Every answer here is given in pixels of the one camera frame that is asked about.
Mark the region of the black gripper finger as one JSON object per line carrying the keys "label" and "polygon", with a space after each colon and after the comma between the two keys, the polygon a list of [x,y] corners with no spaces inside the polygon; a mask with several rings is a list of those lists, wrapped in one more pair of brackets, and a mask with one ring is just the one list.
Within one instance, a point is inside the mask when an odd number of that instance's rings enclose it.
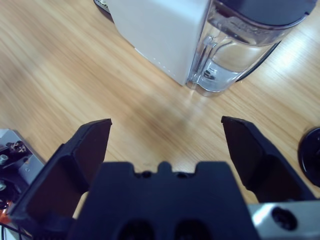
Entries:
{"label": "black gripper finger", "polygon": [[10,211],[30,234],[67,234],[82,195],[105,159],[112,121],[83,124],[62,144]]}
{"label": "black gripper finger", "polygon": [[245,188],[260,203],[314,201],[316,197],[276,146],[250,121],[223,116],[226,142]]}

